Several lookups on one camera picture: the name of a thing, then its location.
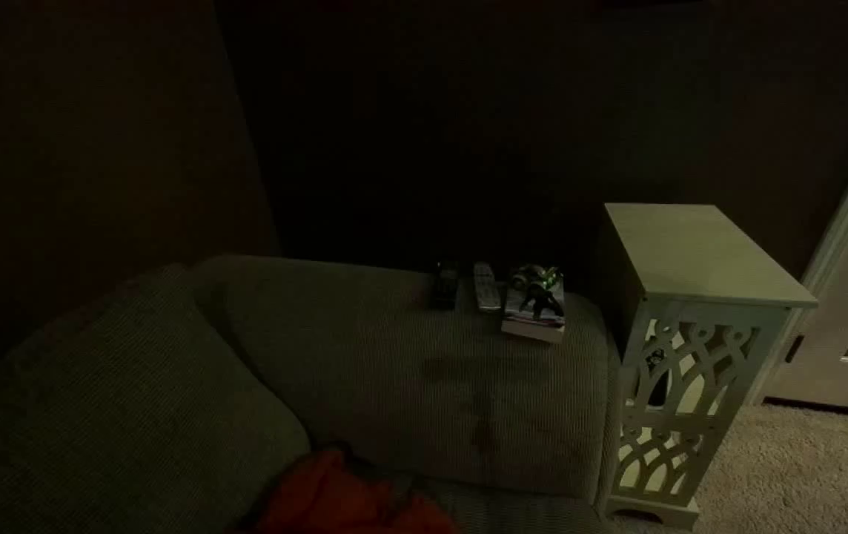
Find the grey sofa cushion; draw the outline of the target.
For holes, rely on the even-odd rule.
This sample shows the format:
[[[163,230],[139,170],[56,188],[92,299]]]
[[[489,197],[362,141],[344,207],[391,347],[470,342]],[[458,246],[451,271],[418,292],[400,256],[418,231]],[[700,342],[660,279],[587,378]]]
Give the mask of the grey sofa cushion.
[[[0,534],[228,534],[307,451],[178,268],[0,359]]]

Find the grey fabric sofa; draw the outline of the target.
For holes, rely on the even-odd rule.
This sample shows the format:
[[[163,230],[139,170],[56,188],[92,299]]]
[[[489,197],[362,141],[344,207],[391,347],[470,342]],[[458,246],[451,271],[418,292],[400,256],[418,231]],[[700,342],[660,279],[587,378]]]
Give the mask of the grey fabric sofa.
[[[431,495],[463,534],[609,534],[611,347],[587,299],[560,344],[532,344],[470,305],[431,310],[418,274],[243,256],[178,271],[307,427],[304,457],[344,449],[356,476]],[[228,534],[251,534],[282,476]]]

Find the orange red cloth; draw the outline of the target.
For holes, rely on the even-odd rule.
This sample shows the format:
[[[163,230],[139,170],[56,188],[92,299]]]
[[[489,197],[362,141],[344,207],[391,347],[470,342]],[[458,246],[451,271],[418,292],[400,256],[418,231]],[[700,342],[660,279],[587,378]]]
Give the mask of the orange red cloth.
[[[391,480],[362,479],[344,449],[296,460],[268,494],[251,534],[463,534],[431,495],[399,495]]]

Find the grey remote control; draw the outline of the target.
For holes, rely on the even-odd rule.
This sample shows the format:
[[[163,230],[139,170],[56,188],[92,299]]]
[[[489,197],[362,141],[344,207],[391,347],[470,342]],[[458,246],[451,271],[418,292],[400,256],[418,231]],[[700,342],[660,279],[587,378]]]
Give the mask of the grey remote control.
[[[500,283],[489,264],[477,262],[471,268],[471,279],[476,279],[476,299],[480,313],[500,313],[501,310],[501,295],[500,295]]]

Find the black remote control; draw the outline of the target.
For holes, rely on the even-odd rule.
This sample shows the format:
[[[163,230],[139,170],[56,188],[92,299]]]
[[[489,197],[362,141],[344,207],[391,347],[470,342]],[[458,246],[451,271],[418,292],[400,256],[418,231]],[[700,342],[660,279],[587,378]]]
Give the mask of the black remote control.
[[[427,305],[437,313],[454,313],[460,292],[460,268],[454,262],[439,262],[431,277]]]

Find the white carved side table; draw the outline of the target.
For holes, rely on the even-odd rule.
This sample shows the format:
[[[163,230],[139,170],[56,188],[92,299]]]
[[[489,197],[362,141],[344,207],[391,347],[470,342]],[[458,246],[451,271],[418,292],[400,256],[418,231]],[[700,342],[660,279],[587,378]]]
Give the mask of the white carved side table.
[[[620,344],[600,513],[691,528],[784,325],[817,298],[716,204],[605,204],[602,313]]]

